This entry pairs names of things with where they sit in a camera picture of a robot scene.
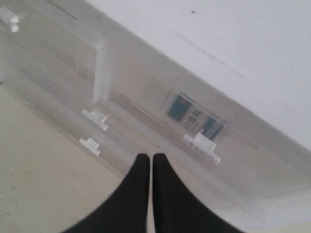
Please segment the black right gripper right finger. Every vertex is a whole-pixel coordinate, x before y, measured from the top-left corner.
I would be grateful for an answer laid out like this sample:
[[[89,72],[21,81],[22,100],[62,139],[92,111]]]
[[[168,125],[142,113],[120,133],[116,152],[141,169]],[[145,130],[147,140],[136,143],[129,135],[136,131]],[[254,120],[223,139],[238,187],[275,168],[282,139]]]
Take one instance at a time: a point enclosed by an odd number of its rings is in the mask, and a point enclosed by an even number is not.
[[[240,233],[186,187],[167,156],[153,156],[153,213],[157,233]]]

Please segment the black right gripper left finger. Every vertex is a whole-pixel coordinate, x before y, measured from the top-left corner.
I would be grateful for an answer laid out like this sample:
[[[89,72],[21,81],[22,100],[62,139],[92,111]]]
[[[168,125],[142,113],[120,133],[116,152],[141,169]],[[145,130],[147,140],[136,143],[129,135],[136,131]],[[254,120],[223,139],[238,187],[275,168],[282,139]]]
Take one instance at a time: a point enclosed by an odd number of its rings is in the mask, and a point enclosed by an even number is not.
[[[115,191],[66,233],[145,233],[150,185],[150,158],[138,154]]]

